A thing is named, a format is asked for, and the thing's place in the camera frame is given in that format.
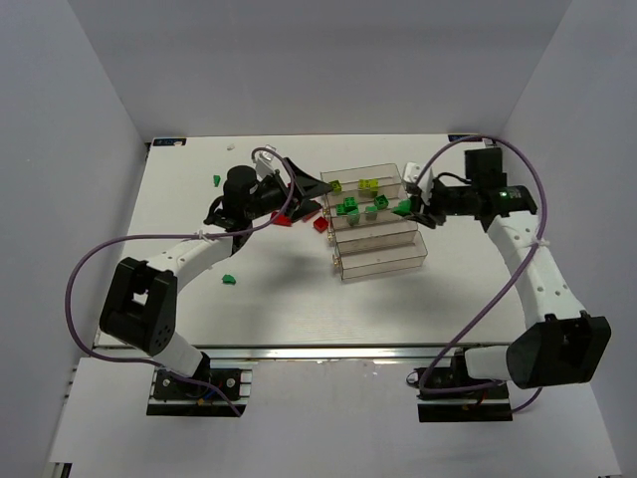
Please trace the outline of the green lego with slope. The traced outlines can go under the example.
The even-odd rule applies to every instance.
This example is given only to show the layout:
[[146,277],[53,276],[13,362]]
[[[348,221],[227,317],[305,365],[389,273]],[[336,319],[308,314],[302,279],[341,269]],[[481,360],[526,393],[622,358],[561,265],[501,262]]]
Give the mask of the green lego with slope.
[[405,199],[400,201],[395,207],[392,208],[392,213],[400,217],[407,217],[412,214],[411,201]]

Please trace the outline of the lime green square lego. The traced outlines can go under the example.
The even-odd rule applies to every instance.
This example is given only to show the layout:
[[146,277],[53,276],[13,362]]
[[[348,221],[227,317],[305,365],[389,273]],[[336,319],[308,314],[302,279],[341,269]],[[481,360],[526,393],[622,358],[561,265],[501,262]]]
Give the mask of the lime green square lego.
[[338,180],[331,181],[329,184],[334,194],[342,193],[342,185]]

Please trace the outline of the green tall lego block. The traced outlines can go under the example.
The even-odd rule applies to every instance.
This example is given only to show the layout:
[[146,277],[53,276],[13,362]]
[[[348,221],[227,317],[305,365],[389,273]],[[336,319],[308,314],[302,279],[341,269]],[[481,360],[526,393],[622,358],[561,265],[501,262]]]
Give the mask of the green tall lego block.
[[387,209],[389,206],[389,201],[387,199],[387,197],[385,195],[377,195],[374,198],[374,206],[378,209],[378,210],[384,210]]

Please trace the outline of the green eight-stud lego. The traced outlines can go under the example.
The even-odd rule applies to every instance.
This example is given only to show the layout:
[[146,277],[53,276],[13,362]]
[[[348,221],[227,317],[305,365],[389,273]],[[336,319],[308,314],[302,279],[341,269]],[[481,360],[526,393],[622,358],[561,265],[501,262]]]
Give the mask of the green eight-stud lego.
[[335,206],[335,212],[337,216],[344,216],[352,211],[358,210],[358,203],[354,197],[345,197],[340,203]]

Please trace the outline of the small green lego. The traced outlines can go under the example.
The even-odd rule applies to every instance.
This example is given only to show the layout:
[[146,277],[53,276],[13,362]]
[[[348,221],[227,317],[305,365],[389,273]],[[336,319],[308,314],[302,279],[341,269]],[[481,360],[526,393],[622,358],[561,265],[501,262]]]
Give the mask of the small green lego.
[[237,284],[237,280],[233,275],[230,274],[225,274],[222,277],[222,283],[224,285],[236,285]]

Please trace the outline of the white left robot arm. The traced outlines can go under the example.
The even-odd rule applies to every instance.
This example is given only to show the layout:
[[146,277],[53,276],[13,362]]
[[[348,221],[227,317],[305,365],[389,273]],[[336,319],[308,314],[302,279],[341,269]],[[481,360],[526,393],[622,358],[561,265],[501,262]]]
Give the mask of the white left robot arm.
[[211,266],[238,253],[252,236],[255,220],[282,216],[296,222],[320,209],[316,199],[332,192],[332,185],[292,162],[287,167],[293,176],[289,182],[276,170],[259,174],[252,166],[232,167],[201,235],[150,259],[122,259],[106,294],[101,331],[185,377],[189,385],[208,381],[209,356],[175,330],[177,296]]

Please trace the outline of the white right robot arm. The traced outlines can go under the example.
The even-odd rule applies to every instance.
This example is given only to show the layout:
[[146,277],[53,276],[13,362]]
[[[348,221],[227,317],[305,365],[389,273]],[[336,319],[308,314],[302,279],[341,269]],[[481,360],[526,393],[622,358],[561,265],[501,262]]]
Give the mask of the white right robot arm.
[[510,272],[503,289],[470,322],[474,327],[510,290],[521,301],[526,329],[508,346],[459,350],[452,359],[455,383],[427,383],[424,395],[468,393],[507,381],[521,389],[586,383],[596,371],[611,337],[603,316],[590,315],[566,284],[543,240],[547,204],[523,185],[510,185],[498,147],[469,149],[459,185],[446,185],[432,165],[409,162],[403,169],[408,198],[397,215],[434,229],[450,216],[471,216],[497,247]]

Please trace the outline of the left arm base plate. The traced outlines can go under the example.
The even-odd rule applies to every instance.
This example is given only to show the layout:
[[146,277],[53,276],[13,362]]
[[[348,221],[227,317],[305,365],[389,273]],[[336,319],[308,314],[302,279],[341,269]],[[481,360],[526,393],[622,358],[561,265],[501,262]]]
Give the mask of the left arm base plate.
[[146,406],[147,416],[233,417],[246,409],[251,392],[252,371],[247,368],[213,368],[209,382],[233,403],[239,414],[215,390],[175,379],[159,369],[153,376]]

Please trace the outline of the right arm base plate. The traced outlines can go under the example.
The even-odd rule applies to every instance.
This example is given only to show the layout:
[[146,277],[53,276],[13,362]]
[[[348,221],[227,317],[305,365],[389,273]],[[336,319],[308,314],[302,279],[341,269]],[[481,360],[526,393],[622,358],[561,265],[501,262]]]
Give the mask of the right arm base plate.
[[480,389],[447,394],[424,394],[418,379],[425,367],[414,368],[406,376],[406,384],[417,391],[420,423],[507,422],[513,420],[508,387]]

